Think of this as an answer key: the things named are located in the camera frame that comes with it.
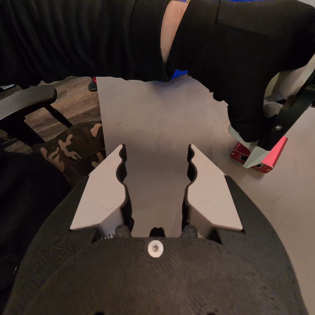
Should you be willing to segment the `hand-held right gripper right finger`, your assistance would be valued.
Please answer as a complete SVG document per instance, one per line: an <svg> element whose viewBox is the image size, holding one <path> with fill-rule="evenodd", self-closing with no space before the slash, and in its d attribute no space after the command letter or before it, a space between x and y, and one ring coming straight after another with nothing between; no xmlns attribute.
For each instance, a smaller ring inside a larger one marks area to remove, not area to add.
<svg viewBox="0 0 315 315"><path fill-rule="evenodd" d="M201 238L209 238L214 230L241 232L238 215L226 175L195 145L187 152L187 177L182 204L182 231L195 226Z"/></svg>

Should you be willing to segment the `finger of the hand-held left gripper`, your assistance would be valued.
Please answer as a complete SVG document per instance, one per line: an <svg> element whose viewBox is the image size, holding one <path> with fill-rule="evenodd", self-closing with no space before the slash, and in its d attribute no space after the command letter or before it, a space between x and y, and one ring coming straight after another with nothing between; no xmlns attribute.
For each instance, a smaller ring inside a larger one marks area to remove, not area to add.
<svg viewBox="0 0 315 315"><path fill-rule="evenodd" d="M263 159L270 153L259 146L255 146L254 149L251 151L249 157L247 158L246 162L244 163L244 168L251 168L260 164Z"/></svg>

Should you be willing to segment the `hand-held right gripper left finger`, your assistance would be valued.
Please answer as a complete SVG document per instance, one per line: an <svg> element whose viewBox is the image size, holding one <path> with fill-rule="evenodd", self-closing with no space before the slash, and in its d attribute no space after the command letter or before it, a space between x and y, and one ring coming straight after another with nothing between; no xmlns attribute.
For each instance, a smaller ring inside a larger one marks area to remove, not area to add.
<svg viewBox="0 0 315 315"><path fill-rule="evenodd" d="M101 235L115 235L116 227L123 224L132 230L131 200L124 183L126 161L126 146L121 144L90 173L71 231L96 228Z"/></svg>

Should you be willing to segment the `red ethernet coupler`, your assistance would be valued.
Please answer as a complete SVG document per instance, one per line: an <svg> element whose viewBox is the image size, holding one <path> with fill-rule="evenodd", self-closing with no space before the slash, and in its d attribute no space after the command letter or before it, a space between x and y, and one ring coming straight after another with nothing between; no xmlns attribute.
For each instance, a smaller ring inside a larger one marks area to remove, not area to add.
<svg viewBox="0 0 315 315"><path fill-rule="evenodd" d="M288 141L288 138L283 136L281 140L275 145L275 147L270 151L270 153L262 160L261 163L253 166L253 169L260 171L261 173L267 174L272 171ZM244 164L248 157L250 156L250 151L240 142L238 142L230 154L230 157L237 160L238 162Z"/></svg>

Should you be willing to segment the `person's left forearm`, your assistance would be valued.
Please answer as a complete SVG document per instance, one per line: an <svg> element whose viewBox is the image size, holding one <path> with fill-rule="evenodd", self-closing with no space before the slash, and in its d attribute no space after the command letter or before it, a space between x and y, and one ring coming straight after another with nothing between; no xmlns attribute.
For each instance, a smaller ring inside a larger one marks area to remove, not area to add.
<svg viewBox="0 0 315 315"><path fill-rule="evenodd" d="M70 76L169 81L181 1L1 1L1 85Z"/></svg>

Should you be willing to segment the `person's camouflage trouser leg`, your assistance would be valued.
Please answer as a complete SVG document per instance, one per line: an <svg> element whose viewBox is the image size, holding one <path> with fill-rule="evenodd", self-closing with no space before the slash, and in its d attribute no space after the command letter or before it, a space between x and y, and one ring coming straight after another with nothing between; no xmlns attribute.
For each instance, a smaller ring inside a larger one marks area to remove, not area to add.
<svg viewBox="0 0 315 315"><path fill-rule="evenodd" d="M81 122L32 151L56 167L74 188L106 159L101 121Z"/></svg>

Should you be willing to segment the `person's black clothing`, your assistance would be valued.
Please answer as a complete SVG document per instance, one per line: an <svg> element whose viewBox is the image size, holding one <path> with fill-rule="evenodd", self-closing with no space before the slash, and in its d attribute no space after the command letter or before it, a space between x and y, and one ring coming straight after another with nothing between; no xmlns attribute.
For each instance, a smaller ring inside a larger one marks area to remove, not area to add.
<svg viewBox="0 0 315 315"><path fill-rule="evenodd" d="M56 167L37 155L0 154L1 291L10 288L34 235L65 198L69 185Z"/></svg>

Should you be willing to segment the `black office chair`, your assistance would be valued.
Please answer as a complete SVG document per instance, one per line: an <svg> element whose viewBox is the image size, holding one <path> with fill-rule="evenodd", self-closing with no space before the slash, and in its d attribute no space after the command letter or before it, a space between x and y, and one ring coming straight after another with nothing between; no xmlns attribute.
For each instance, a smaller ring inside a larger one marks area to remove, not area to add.
<svg viewBox="0 0 315 315"><path fill-rule="evenodd" d="M45 143L25 119L28 114L45 108L65 127L72 127L66 117L52 106L56 99L57 90L52 85L30 87L4 98L0 102L0 129L29 147Z"/></svg>

